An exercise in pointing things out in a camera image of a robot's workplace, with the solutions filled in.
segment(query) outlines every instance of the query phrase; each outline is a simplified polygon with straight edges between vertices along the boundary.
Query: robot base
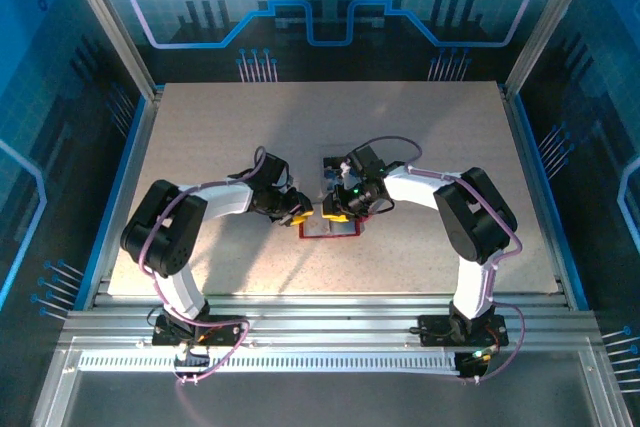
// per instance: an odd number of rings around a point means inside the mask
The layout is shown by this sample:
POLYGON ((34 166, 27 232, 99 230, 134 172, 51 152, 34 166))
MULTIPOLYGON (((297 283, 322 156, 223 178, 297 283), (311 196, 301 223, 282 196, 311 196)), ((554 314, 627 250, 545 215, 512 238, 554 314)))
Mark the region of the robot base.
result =
MULTIPOLYGON (((236 319, 242 319, 242 317, 232 315, 203 315, 198 317, 201 322, 221 322, 236 319)), ((187 341, 192 345, 233 347, 240 339, 243 328, 242 324, 220 327, 215 330, 203 327, 194 328, 163 312, 156 319, 151 345, 178 346, 181 342, 187 341)))
POLYGON ((478 329, 465 342, 454 340, 449 319, 448 315, 421 315, 418 317, 418 327, 412 327, 410 332, 420 336, 422 347, 491 347, 496 343, 491 332, 498 338, 500 347, 509 345, 504 317, 501 315, 488 318, 485 328, 478 329))

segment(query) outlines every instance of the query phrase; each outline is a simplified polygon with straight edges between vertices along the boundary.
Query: enclosure wall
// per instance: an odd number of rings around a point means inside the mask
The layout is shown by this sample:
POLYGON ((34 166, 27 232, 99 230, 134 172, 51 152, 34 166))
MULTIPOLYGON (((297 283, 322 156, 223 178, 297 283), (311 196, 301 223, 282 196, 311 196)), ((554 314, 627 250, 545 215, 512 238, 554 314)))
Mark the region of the enclosure wall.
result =
POLYGON ((0 418, 28 425, 138 93, 85 0, 0 0, 0 23, 0 418))
POLYGON ((546 1, 112 0, 158 83, 504 81, 546 1))
POLYGON ((521 93, 605 334, 640 327, 638 85, 640 0, 574 0, 521 93))

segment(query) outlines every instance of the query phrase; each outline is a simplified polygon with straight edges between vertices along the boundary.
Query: work surface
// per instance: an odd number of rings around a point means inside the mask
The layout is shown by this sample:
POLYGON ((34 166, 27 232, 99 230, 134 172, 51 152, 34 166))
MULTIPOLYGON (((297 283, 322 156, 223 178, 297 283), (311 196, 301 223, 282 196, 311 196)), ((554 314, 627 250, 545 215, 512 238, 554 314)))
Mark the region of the work surface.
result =
MULTIPOLYGON (((424 154, 415 165, 486 170, 518 218, 524 251, 504 262, 498 292, 557 290, 551 261, 500 93, 493 82, 169 84, 149 142, 131 213, 152 182, 220 180, 253 165, 264 145, 285 159, 299 188, 321 199, 322 158, 371 137, 404 135, 424 154)), ((410 145, 376 144, 386 162, 410 145)), ((450 293, 457 256, 436 211, 398 203, 358 238, 301 240, 297 228, 258 214, 203 224, 191 257, 196 283, 218 293, 450 293)), ((126 252, 113 269, 112 295, 152 295, 126 252)))

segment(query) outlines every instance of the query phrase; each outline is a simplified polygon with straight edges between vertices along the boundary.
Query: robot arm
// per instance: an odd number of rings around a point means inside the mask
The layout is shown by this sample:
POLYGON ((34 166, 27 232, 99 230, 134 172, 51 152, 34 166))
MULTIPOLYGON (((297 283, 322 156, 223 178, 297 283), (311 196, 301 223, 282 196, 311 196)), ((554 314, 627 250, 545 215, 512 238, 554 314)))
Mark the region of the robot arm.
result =
MULTIPOLYGON (((203 188, 187 195, 154 236, 145 264, 153 271, 167 301, 165 310, 190 320, 208 315, 207 302, 198 290, 188 264, 203 222, 225 215, 256 212, 267 215, 279 225, 290 226, 303 222, 313 212, 309 199, 293 187, 285 161, 265 154, 262 167, 247 180, 239 182, 247 172, 229 176, 227 180, 233 183, 203 188)), ((181 192, 190 188, 166 180, 156 181, 151 186, 120 239, 121 247, 134 262, 139 261, 142 246, 160 214, 181 192)))
MULTIPOLYGON (((486 174, 479 169, 470 172, 486 178, 486 174)), ((448 173, 445 176, 461 177, 467 174, 448 173)), ((480 243, 475 239, 473 228, 465 229, 461 222, 457 222, 458 218, 453 214, 455 207, 451 203, 464 209, 466 202, 462 196, 463 193, 456 189, 455 181, 419 176, 407 172, 404 167, 395 168, 383 181, 390 199, 394 201, 413 202, 435 210, 440 210, 440 206, 443 207, 441 216, 447 235, 459 255, 458 284, 453 296, 453 307, 463 319, 471 320, 481 317, 492 306, 495 283, 492 260, 502 254, 502 243, 500 245, 495 245, 495 242, 480 243)), ((475 218, 471 223, 478 225, 475 218)))
POLYGON ((450 306, 452 338, 466 343, 484 329, 493 316, 494 259, 509 245, 509 236, 476 199, 455 179, 478 191, 515 231, 515 216, 487 174, 472 168, 460 174, 425 176, 401 162, 385 165, 371 147, 348 154, 343 171, 358 182, 349 189, 337 186, 323 202, 323 216, 347 220, 368 217, 374 203, 413 202, 439 211, 447 236, 459 255, 458 284, 450 306))

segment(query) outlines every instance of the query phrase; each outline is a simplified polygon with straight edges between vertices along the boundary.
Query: purple cable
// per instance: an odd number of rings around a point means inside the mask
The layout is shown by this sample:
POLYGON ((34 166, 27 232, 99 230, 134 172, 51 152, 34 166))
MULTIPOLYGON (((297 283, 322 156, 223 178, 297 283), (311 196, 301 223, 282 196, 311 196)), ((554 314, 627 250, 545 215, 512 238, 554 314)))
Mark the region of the purple cable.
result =
MULTIPOLYGON (((256 149, 256 151, 254 152, 254 155, 253 155, 255 167, 250 172, 248 172, 247 174, 243 175, 242 177, 240 177, 238 179, 232 179, 232 180, 228 180, 228 181, 223 180, 223 181, 206 182, 204 184, 200 184, 200 185, 196 185, 196 186, 190 187, 190 188, 182 191, 178 196, 176 196, 176 198, 173 199, 169 203, 169 205, 167 205, 167 207, 164 209, 162 214, 160 214, 160 217, 158 217, 158 220, 156 221, 155 225, 153 226, 153 228, 149 232, 149 236, 147 237, 147 239, 145 240, 145 242, 144 242, 144 244, 142 246, 142 250, 140 251, 140 257, 138 258, 138 267, 140 268, 140 271, 143 274, 145 274, 145 275, 147 275, 147 276, 149 276, 149 277, 151 277, 153 279, 153 288, 154 288, 154 290, 158 294, 158 297, 160 297, 160 300, 162 301, 162 303, 165 306, 171 306, 171 303, 167 300, 165 295, 162 293, 162 290, 160 289, 160 286, 158 285, 158 282, 157 282, 156 277, 154 276, 154 274, 152 272, 150 272, 149 270, 147 270, 145 268, 145 265, 144 265, 144 261, 147 258, 147 253, 149 252, 149 247, 151 246, 151 242, 153 241, 153 238, 156 236, 156 234, 160 230, 160 227, 162 226, 162 223, 167 219, 167 217, 169 217, 169 214, 175 208, 175 206, 178 205, 188 195, 191 195, 191 194, 193 194, 195 192, 200 192, 201 190, 208 189, 210 187, 219 187, 219 186, 223 186, 223 185, 233 185, 233 184, 238 184, 240 182, 244 182, 244 181, 250 179, 251 177, 253 177, 260 170, 260 168, 264 164, 266 156, 267 156, 266 149, 263 146, 258 147, 256 149)), ((218 362, 216 365, 214 365, 211 369, 209 369, 204 374, 194 375, 191 378, 186 378, 185 377, 185 378, 181 379, 181 380, 188 381, 188 382, 196 383, 199 380, 206 379, 207 377, 212 375, 214 372, 216 372, 220 367, 222 367, 227 362, 227 360, 229 360, 229 358, 235 353, 235 351, 238 350, 240 345, 242 345, 242 343, 245 341, 245 339, 247 338, 247 335, 249 334, 249 328, 251 327, 251 324, 249 323, 249 321, 245 320, 245 319, 232 320, 232 321, 223 321, 223 322, 200 322, 200 321, 192 320, 192 319, 189 319, 189 318, 185 317, 184 315, 180 314, 179 312, 176 312, 173 308, 170 308, 170 310, 171 310, 171 314, 173 316, 177 317, 178 319, 182 320, 183 322, 185 322, 187 324, 194 325, 196 327, 216 328, 216 327, 225 327, 225 326, 229 326, 229 325, 238 325, 238 324, 242 324, 242 325, 245 326, 245 329, 242 331, 242 335, 240 336, 240 339, 238 339, 238 342, 236 342, 236 345, 234 345, 232 347, 232 349, 220 360, 220 362, 218 362)))
POLYGON ((502 303, 502 302, 495 302, 493 300, 493 283, 494 283, 494 280, 495 280, 496 272, 498 270, 498 263, 501 262, 504 259, 508 259, 509 257, 514 257, 514 256, 518 255, 520 252, 522 252, 522 242, 520 241, 518 236, 515 234, 515 232, 509 227, 509 225, 507 225, 507 223, 498 215, 498 213, 480 195, 480 193, 476 189, 474 189, 465 180, 463 180, 463 179, 461 179, 459 177, 453 176, 453 175, 442 174, 442 173, 433 172, 433 171, 430 171, 430 170, 417 169, 417 168, 415 168, 415 167, 413 167, 411 165, 407 165, 407 171, 409 173, 411 173, 411 174, 420 175, 422 177, 429 177, 429 178, 432 178, 432 179, 441 179, 441 180, 446 180, 446 181, 449 181, 449 182, 457 182, 458 184, 460 184, 462 187, 464 187, 480 203, 480 205, 489 213, 489 215, 493 218, 493 220, 496 221, 496 223, 502 228, 502 230, 504 230, 504 232, 509 236, 509 238, 513 241, 513 243, 516 246, 515 249, 513 249, 513 250, 511 250, 509 252, 504 252, 502 255, 499 255, 498 257, 496 257, 495 259, 492 260, 492 262, 491 262, 491 267, 492 268, 489 271, 489 277, 487 279, 487 288, 488 288, 488 290, 485 292, 485 295, 487 296, 487 298, 489 300, 491 300, 493 305, 495 305, 496 307, 509 307, 509 308, 511 308, 511 309, 516 311, 516 313, 518 314, 518 317, 520 318, 520 323, 521 323, 520 338, 518 339, 518 343, 516 344, 516 347, 513 350, 513 352, 511 353, 511 355, 509 356, 509 358, 507 358, 507 360, 500 367, 498 367, 496 370, 494 370, 490 374, 484 375, 482 377, 476 377, 475 378, 476 384, 479 384, 480 382, 485 382, 485 381, 495 377, 496 375, 498 375, 500 372, 502 372, 504 369, 506 369, 509 366, 509 364, 511 364, 513 359, 515 359, 516 355, 518 355, 518 352, 520 352, 520 349, 522 348, 522 344, 524 342, 524 336, 525 336, 525 333, 526 333, 526 325, 525 325, 524 315, 522 314, 522 311, 516 305, 506 304, 506 303, 502 303))

